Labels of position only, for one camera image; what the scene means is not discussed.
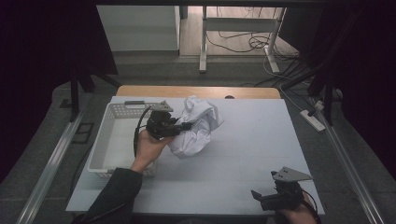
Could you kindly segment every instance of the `white table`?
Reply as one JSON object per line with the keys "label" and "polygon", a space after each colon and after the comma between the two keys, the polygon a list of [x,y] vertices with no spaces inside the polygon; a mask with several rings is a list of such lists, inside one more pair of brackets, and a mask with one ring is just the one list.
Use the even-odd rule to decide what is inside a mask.
{"label": "white table", "polygon": [[[126,100],[162,100],[181,114],[184,98],[113,97]],[[250,190],[274,194],[271,171],[283,166],[309,173],[284,100],[207,99],[216,105],[224,123],[212,141],[194,157],[180,160],[166,148],[157,160],[157,175],[143,181],[134,212],[144,214],[272,215],[263,212]],[[106,181],[87,170],[77,183],[66,211],[86,211]],[[301,182],[324,214],[313,181]]]}

